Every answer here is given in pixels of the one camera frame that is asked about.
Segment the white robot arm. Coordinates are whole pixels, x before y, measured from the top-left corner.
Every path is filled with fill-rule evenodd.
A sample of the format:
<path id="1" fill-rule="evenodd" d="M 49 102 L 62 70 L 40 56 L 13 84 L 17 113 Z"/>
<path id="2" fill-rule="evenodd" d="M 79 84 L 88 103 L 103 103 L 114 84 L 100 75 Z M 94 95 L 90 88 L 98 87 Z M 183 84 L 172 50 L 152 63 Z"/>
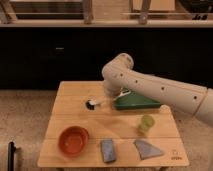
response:
<path id="1" fill-rule="evenodd" d="M 116 97 L 122 88 L 191 114 L 213 128 L 213 88 L 174 81 L 133 71 L 127 53 L 117 55 L 102 69 L 105 92 Z"/>

